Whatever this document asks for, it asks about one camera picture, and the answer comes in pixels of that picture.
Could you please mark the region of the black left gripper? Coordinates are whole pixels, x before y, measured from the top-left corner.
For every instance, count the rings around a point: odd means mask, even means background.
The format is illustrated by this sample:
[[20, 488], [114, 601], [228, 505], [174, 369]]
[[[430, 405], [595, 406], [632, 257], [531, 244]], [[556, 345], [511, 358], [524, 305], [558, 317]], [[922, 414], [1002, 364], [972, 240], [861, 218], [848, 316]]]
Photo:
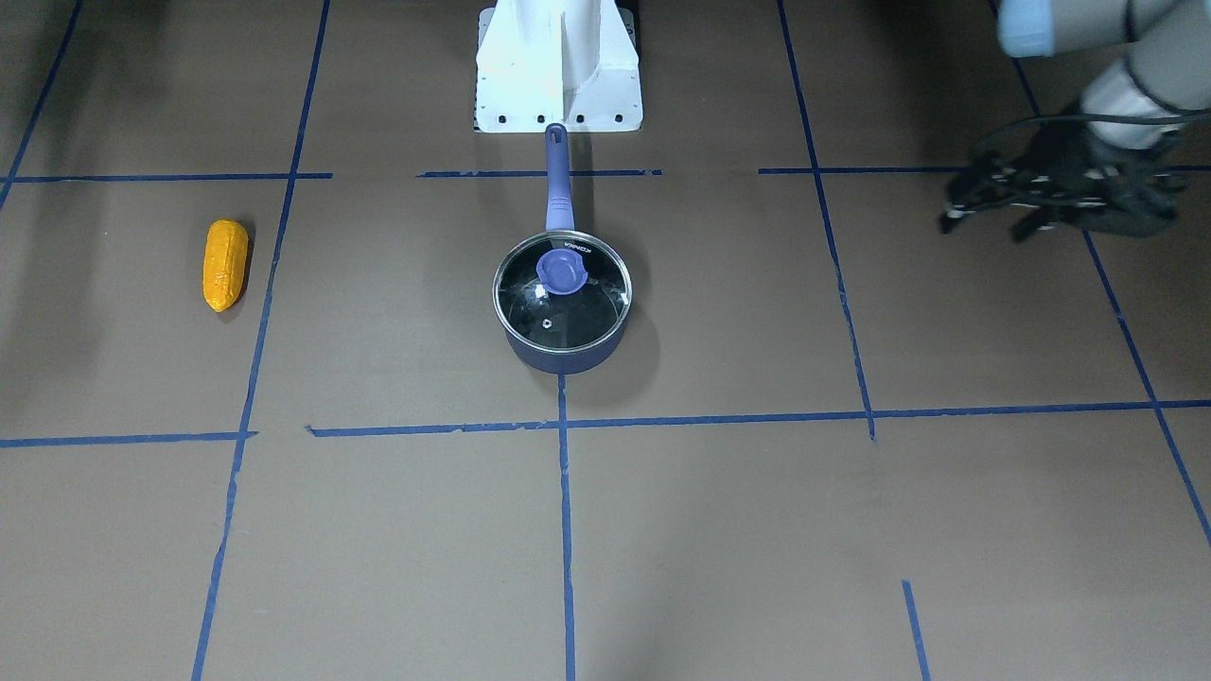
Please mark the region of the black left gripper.
[[1176, 224], [1178, 194], [1186, 190], [1186, 178], [1167, 167], [1167, 151], [1178, 141], [1176, 131], [1165, 131], [1148, 149], [1125, 149], [1089, 128], [1041, 128], [1032, 138], [1032, 168], [1067, 191], [1106, 200], [1104, 208], [1063, 227], [1110, 236], [1158, 236]]

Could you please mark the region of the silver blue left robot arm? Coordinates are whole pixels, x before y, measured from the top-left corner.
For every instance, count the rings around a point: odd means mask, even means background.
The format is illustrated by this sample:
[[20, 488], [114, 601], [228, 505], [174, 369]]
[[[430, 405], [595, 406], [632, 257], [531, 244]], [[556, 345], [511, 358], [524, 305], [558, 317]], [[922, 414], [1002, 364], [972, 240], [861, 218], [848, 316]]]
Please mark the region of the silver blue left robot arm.
[[1181, 185], [1164, 158], [1209, 113], [1209, 4], [1004, 1], [998, 38], [1012, 58], [1124, 46], [1017, 159], [1032, 212], [1012, 240], [1061, 225], [1132, 238], [1172, 227]]

